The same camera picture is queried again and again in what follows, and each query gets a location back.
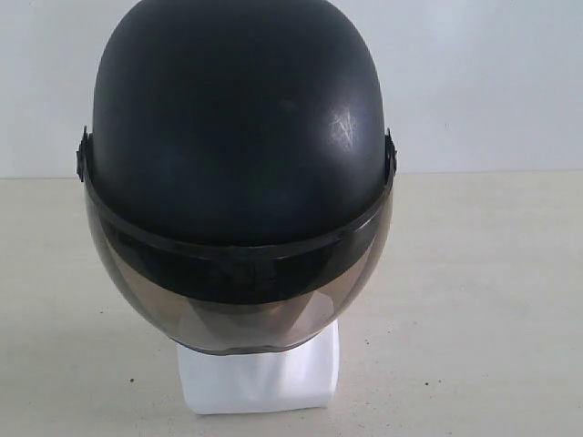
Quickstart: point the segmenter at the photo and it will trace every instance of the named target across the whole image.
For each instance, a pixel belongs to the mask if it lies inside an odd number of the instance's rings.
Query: helmet stand
[[[178,355],[184,398],[197,414],[325,407],[338,380],[338,320],[285,352],[216,356],[179,345]]]

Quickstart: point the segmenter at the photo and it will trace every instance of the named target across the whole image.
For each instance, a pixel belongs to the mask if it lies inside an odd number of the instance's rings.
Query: motorcycle helmet
[[[370,278],[394,144],[362,37],[323,0],[143,0],[109,39],[77,152],[133,308],[214,355],[287,351]]]

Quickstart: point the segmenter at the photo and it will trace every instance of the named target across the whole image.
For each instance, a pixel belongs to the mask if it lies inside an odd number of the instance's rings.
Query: wall
[[[135,3],[2,0],[0,177],[75,175],[101,51]],[[580,0],[333,3],[376,60],[401,171],[583,168]]]

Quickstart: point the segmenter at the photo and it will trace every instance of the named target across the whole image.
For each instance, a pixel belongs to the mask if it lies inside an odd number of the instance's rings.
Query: table
[[[75,179],[0,181],[0,435],[579,436],[583,172],[399,175],[328,409],[197,417]]]

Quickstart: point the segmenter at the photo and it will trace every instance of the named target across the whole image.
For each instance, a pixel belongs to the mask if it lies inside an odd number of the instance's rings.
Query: white wall
[[[74,176],[101,51],[135,3],[0,0],[0,177]],[[583,1],[333,3],[373,52],[401,171],[583,168]]]

